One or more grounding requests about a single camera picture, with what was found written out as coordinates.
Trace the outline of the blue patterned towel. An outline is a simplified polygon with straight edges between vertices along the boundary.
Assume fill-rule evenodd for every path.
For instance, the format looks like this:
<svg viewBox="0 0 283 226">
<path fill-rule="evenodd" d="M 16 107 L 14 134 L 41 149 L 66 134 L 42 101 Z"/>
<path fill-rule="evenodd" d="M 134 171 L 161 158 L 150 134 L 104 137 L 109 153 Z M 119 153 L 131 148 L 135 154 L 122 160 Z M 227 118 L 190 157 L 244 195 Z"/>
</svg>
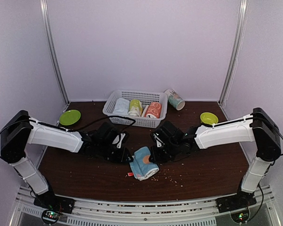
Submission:
<svg viewBox="0 0 283 226">
<path fill-rule="evenodd" d="M 146 146 L 134 152 L 130 168 L 134 178 L 139 181 L 149 179 L 159 171 L 158 165 L 150 162 L 150 150 Z"/>
</svg>

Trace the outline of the orange bunny towel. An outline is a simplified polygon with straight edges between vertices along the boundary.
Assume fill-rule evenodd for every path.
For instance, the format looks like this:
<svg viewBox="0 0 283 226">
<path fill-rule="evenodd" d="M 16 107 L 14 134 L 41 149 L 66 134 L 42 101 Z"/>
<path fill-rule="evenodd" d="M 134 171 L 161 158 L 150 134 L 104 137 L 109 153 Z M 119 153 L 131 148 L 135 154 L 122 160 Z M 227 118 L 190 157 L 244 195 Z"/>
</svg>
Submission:
<svg viewBox="0 0 283 226">
<path fill-rule="evenodd" d="M 152 102 L 144 109 L 143 117 L 158 119 L 160 117 L 162 105 L 159 102 Z"/>
</svg>

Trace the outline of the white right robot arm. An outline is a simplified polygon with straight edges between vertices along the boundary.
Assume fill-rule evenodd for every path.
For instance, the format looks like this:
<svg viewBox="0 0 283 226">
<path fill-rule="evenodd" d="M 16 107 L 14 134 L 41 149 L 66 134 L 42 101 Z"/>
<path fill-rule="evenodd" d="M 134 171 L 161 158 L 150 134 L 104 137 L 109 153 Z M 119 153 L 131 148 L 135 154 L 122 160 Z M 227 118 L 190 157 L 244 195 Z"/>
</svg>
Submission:
<svg viewBox="0 0 283 226">
<path fill-rule="evenodd" d="M 270 165 L 281 155 L 279 128 L 261 108 L 254 108 L 251 114 L 236 120 L 213 125 L 202 123 L 190 127 L 187 132 L 165 121 L 150 136 L 155 142 L 150 148 L 149 157 L 153 163 L 173 161 L 179 154 L 190 154 L 213 146 L 255 142 L 257 152 L 241 180 L 240 191 L 232 199 L 237 208 L 242 208 L 250 201 L 250 194 L 256 190 Z"/>
</svg>

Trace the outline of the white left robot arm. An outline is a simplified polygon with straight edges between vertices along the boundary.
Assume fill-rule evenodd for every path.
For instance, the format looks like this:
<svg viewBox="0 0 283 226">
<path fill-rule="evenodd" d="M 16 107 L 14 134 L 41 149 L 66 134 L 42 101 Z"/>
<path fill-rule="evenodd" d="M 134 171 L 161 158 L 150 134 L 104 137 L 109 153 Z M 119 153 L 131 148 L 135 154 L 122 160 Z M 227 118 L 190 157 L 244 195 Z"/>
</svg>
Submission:
<svg viewBox="0 0 283 226">
<path fill-rule="evenodd" d="M 33 192 L 40 196 L 42 204 L 54 209 L 58 198 L 50 192 L 49 183 L 26 154 L 26 145 L 59 148 L 88 157 L 101 157 L 112 163 L 132 162 L 133 157 L 123 145 L 129 134 L 117 130 L 105 118 L 100 121 L 103 123 L 98 129 L 86 132 L 41 122 L 30 117 L 28 111 L 21 110 L 0 130 L 0 159 L 19 173 Z"/>
</svg>

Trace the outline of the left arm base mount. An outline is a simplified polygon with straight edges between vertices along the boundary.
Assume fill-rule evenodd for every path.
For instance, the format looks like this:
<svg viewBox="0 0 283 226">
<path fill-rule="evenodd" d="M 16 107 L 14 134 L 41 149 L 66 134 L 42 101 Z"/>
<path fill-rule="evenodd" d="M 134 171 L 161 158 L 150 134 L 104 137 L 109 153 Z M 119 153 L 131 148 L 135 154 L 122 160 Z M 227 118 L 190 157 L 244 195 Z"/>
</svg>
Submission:
<svg viewBox="0 0 283 226">
<path fill-rule="evenodd" d="M 33 204 L 55 212 L 71 214 L 74 208 L 75 200 L 55 195 L 51 186 L 43 194 L 36 195 Z"/>
</svg>

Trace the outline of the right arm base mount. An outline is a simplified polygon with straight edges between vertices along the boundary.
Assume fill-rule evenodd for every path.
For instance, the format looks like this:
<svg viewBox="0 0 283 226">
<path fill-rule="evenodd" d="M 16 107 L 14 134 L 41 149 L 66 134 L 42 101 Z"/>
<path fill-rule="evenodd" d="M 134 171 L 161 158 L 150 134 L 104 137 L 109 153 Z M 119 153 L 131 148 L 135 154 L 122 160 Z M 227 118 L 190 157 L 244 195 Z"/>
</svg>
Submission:
<svg viewBox="0 0 283 226">
<path fill-rule="evenodd" d="M 219 213 L 243 209 L 255 205 L 257 200 L 254 193 L 239 191 L 237 194 L 216 199 Z"/>
</svg>

